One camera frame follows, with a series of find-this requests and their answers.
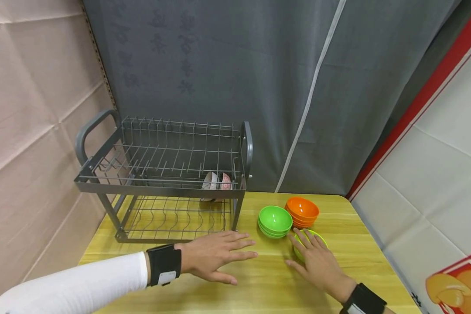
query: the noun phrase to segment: wire rack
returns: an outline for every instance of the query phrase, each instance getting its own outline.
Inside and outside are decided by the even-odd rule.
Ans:
[[[116,129],[88,158],[86,137],[109,115]],[[237,130],[210,123],[120,120],[114,110],[106,110],[81,129],[75,151],[82,165],[75,182],[80,191],[99,196],[120,242],[184,242],[236,229],[253,153],[247,122]],[[203,189],[209,172],[220,181],[228,175],[230,182],[223,189],[221,184]],[[108,195],[119,197],[112,205]],[[129,206],[123,205],[127,195],[133,195]]]
[[[139,196],[123,220],[129,239],[192,240],[197,235],[230,228],[232,204],[198,198],[163,198]]]

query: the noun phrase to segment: curtain seam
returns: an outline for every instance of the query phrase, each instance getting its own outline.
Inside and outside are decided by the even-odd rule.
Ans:
[[[309,96],[307,97],[307,102],[305,103],[305,108],[304,112],[302,113],[302,119],[300,120],[300,124],[298,125],[297,132],[295,133],[295,138],[293,139],[293,142],[291,144],[291,148],[288,152],[288,156],[286,157],[286,162],[284,163],[283,171],[281,172],[281,177],[279,178],[279,182],[277,183],[276,189],[274,193],[279,192],[279,189],[281,188],[281,185],[284,181],[284,177],[286,176],[286,171],[288,171],[288,167],[291,162],[291,158],[293,155],[293,152],[295,151],[295,147],[298,142],[298,138],[300,137],[300,134],[302,133],[302,129],[304,128],[305,124],[305,119],[307,118],[307,114],[309,112],[309,108],[311,107],[311,101],[312,101],[312,95],[314,94],[314,88],[316,86],[316,80],[317,76],[319,74],[319,69],[321,68],[321,64],[323,63],[323,60],[327,54],[329,44],[331,43],[331,39],[333,38],[333,35],[335,33],[335,29],[337,29],[338,25],[338,20],[340,20],[340,16],[342,14],[342,11],[344,10],[344,6],[347,0],[340,0],[337,6],[337,10],[335,11],[335,15],[331,21],[330,28],[328,30],[327,38],[324,41],[323,48],[321,50],[321,55],[319,56],[319,59],[316,64],[316,69],[314,71],[314,76],[312,77],[312,83],[311,83],[311,89],[309,90]]]

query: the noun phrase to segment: wristband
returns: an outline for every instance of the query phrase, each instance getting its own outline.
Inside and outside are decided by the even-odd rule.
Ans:
[[[180,277],[181,250],[175,250],[174,244],[162,245],[147,250],[150,261],[149,286],[165,286]]]
[[[344,304],[341,314],[383,314],[387,302],[364,284],[358,284]]]

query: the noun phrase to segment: pink wall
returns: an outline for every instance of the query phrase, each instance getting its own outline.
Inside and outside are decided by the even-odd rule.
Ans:
[[[73,183],[73,143],[106,108],[77,0],[0,0],[0,294],[83,254],[104,211]],[[88,152],[111,127],[91,134]]]

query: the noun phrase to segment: stacked orange bowls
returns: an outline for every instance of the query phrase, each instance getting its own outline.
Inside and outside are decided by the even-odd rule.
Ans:
[[[293,219],[293,225],[297,228],[308,228],[319,215],[319,208],[305,198],[290,198],[284,209],[288,211]]]

